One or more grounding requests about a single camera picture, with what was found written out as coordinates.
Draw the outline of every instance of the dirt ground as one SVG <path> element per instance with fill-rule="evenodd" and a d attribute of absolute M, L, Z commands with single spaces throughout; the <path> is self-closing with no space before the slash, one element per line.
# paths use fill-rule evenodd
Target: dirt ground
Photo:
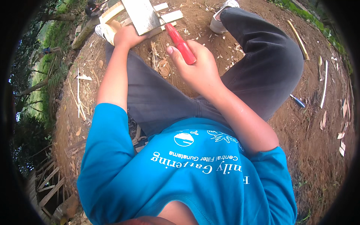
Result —
<path fill-rule="evenodd" d="M 151 1 L 153 5 L 162 3 Z M 214 55 L 218 66 L 219 74 L 226 72 L 227 66 L 232 62 L 236 63 L 243 57 L 241 51 L 235 49 L 237 42 L 229 34 L 215 36 L 209 29 L 212 10 L 216 11 L 224 1 L 180 1 L 169 0 L 170 11 L 181 9 L 184 18 L 177 22 L 176 28 L 185 39 L 195 39 L 197 42 L 205 44 Z M 269 120 L 269 124 L 276 131 L 280 145 L 284 149 L 288 169 L 290 171 L 295 197 L 298 206 L 298 221 L 305 218 L 310 212 L 310 217 L 303 221 L 306 224 L 317 224 L 324 216 L 326 210 L 334 201 L 346 176 L 347 169 L 355 148 L 354 113 L 352 95 L 350 89 L 350 79 L 342 63 L 341 56 L 330 46 L 326 38 L 320 31 L 308 22 L 291 13 L 288 10 L 266 2 L 264 0 L 243 0 L 240 6 L 252 13 L 255 13 L 270 23 L 284 30 L 295 40 L 287 20 L 291 19 L 305 42 L 305 48 L 309 54 L 309 61 L 305 61 L 302 78 L 295 88 L 293 95 L 306 104 L 306 108 L 300 108 L 289 98 Z M 137 52 L 146 63 L 151 66 L 151 47 L 150 41 L 157 44 L 156 48 L 160 57 L 165 57 L 164 49 L 169 43 L 172 44 L 170 37 L 166 33 L 161 33 L 147 40 L 133 50 Z M 91 126 L 91 118 L 95 108 L 95 97 L 105 71 L 105 40 L 98 37 L 95 33 L 85 42 L 79 51 L 73 66 L 70 68 L 68 79 L 64 82 L 63 98 L 57 112 L 57 126 L 55 131 L 55 148 L 53 155 L 61 168 L 61 172 L 66 174 L 66 186 L 71 192 L 77 193 L 76 180 L 80 173 L 81 159 L 83 152 L 77 152 L 72 158 L 68 158 L 64 148 L 87 138 Z M 327 82 L 326 98 L 323 109 L 320 102 L 323 94 L 324 81 L 319 81 L 318 57 L 322 56 L 324 70 L 325 60 L 329 62 L 329 73 Z M 198 94 L 192 91 L 180 78 L 174 64 L 167 57 L 171 71 L 166 80 L 190 97 Z M 77 75 L 79 68 L 81 75 L 87 75 L 92 81 L 80 80 L 80 98 L 84 105 L 87 122 L 78 118 L 76 106 Z M 342 100 L 350 102 L 350 113 L 343 118 L 341 112 Z M 323 120 L 323 115 L 327 112 L 326 126 L 323 130 L 319 124 Z M 337 135 L 342 131 L 344 124 L 349 122 L 346 134 L 342 141 L 346 145 L 345 157 L 339 152 L 340 140 Z"/>

